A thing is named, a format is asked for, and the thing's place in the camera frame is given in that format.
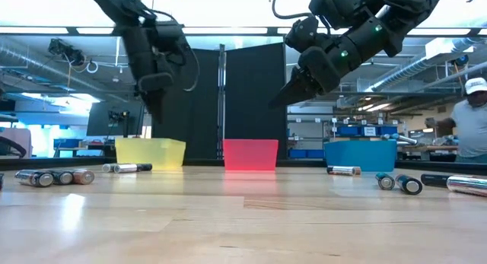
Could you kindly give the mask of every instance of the yellow bin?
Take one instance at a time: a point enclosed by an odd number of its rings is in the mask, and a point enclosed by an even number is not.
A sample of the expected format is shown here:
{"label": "yellow bin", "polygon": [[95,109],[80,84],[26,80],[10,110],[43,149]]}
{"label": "yellow bin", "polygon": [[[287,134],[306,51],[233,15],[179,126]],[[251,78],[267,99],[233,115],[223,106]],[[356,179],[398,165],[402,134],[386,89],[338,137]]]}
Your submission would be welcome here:
{"label": "yellow bin", "polygon": [[116,138],[116,162],[152,164],[152,170],[180,170],[186,143],[169,138]]}

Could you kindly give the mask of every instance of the black curtain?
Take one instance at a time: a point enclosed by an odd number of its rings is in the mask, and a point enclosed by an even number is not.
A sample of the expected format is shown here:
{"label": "black curtain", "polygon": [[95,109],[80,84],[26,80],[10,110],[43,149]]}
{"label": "black curtain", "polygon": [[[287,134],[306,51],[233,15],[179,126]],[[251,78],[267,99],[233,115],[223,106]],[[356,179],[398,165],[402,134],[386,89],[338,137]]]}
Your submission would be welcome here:
{"label": "black curtain", "polygon": [[285,84],[283,43],[228,51],[225,80],[225,138],[277,139],[286,159],[286,107],[268,108]]}
{"label": "black curtain", "polygon": [[185,160],[216,159],[218,116],[218,57],[219,51],[194,49],[200,74],[196,89],[191,86],[193,60],[184,82],[171,87],[163,99],[163,122],[152,121],[152,138],[172,138],[186,142]]}

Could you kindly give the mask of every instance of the blue bin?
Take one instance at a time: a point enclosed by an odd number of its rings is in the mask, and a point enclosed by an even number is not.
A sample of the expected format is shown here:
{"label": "blue bin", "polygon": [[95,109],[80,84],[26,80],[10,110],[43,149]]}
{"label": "blue bin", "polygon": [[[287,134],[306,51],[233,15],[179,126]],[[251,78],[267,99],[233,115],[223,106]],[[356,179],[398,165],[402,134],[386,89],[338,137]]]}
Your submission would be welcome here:
{"label": "blue bin", "polygon": [[343,136],[358,135],[359,134],[359,127],[340,126],[339,128],[336,129],[336,134],[337,135],[343,135]]}
{"label": "blue bin", "polygon": [[397,133],[396,126],[381,126],[378,127],[378,135],[392,135]]}
{"label": "blue bin", "polygon": [[306,150],[291,149],[289,158],[306,158]]}
{"label": "blue bin", "polygon": [[325,144],[328,166],[358,166],[363,172],[392,172],[396,142],[350,141]]}
{"label": "blue bin", "polygon": [[325,152],[323,150],[307,150],[307,158],[325,158]]}

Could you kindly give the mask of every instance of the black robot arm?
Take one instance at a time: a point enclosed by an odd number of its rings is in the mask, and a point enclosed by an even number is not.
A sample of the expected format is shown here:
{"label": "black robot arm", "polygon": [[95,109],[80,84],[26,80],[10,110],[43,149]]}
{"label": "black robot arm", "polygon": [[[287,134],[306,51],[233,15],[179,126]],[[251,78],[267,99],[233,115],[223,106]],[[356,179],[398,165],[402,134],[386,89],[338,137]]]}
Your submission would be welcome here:
{"label": "black robot arm", "polygon": [[[311,0],[314,16],[296,21],[285,38],[286,45],[301,53],[299,68],[292,69],[290,81],[269,105],[289,105],[326,94],[378,52],[397,55],[407,33],[426,20],[439,1]],[[339,37],[318,33],[315,16],[326,27],[349,30]]]}
{"label": "black robot arm", "polygon": [[[135,79],[135,93],[144,101],[152,118],[162,121],[162,106],[167,88],[181,81],[188,56],[197,59],[183,33],[183,25],[171,15],[145,6],[141,0],[94,0],[115,22],[114,33],[123,39],[129,67]],[[157,15],[170,17],[157,21]],[[197,83],[185,91],[192,91]]]}

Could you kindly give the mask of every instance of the person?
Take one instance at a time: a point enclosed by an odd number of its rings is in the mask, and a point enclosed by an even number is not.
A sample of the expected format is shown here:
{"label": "person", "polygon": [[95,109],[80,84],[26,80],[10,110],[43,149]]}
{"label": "person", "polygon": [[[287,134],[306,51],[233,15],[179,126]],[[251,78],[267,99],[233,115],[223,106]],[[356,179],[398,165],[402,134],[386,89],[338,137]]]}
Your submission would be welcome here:
{"label": "person", "polygon": [[466,100],[455,104],[447,119],[426,119],[428,128],[457,127],[456,162],[487,164],[487,81],[471,78],[465,83]]}

